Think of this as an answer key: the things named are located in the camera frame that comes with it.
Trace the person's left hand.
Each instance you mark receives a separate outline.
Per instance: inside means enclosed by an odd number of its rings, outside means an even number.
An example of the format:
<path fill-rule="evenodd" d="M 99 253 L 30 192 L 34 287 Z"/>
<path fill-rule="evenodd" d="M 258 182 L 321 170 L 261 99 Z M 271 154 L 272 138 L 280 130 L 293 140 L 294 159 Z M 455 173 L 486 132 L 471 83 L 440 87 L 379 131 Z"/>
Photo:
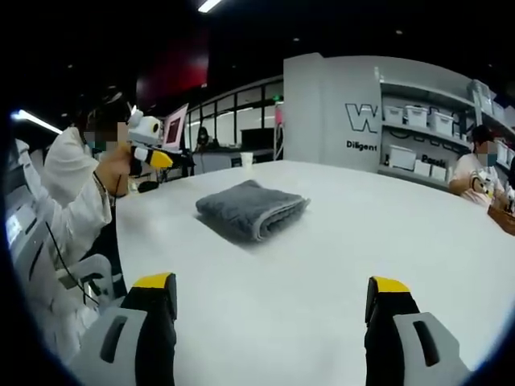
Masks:
<path fill-rule="evenodd" d="M 95 170 L 105 189 L 114 197 L 122 197 L 128 192 L 131 153 L 127 144 L 119 145 L 108 152 Z"/>

